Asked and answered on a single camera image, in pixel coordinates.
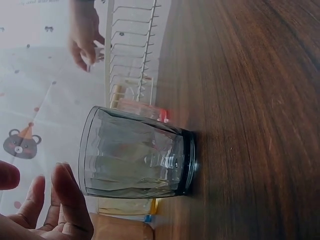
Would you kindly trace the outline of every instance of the dish rack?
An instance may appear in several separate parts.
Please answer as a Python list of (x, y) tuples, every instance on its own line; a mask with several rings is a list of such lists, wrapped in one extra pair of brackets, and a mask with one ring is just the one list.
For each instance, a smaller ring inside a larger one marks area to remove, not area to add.
[(157, 0), (108, 1), (105, 46), (111, 48), (104, 50), (106, 106), (116, 108), (119, 99), (128, 95), (151, 105), (155, 83), (146, 70), (159, 7)]

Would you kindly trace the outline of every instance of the glass tumbler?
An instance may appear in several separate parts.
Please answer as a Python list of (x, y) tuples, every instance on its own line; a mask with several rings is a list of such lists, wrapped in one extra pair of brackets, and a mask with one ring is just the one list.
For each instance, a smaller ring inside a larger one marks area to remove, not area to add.
[(186, 194), (195, 162), (192, 132), (95, 106), (82, 133), (79, 185), (94, 197), (174, 197)]

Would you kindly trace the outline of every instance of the bear with party hat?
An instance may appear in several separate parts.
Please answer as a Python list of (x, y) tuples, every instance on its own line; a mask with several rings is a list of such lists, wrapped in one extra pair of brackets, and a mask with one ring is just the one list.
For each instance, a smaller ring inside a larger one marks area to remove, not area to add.
[(37, 155), (37, 145), (42, 139), (38, 135), (32, 135), (32, 122), (19, 131), (12, 129), (9, 131), (9, 137), (4, 141), (3, 148), (10, 155), (20, 159), (33, 159)]

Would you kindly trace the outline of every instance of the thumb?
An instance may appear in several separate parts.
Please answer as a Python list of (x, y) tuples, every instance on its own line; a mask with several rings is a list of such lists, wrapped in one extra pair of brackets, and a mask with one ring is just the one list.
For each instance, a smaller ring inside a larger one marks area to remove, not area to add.
[(15, 166), (0, 161), (0, 190), (14, 189), (20, 182), (20, 172)]
[(80, 44), (79, 48), (85, 53), (91, 65), (96, 62), (96, 50), (92, 42)]

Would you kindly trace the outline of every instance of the wooden table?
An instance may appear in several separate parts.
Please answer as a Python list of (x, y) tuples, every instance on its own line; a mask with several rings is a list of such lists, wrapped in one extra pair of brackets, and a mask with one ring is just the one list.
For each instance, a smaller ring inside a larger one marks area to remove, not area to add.
[(155, 240), (320, 237), (320, 2), (172, 2), (156, 103), (200, 170)]

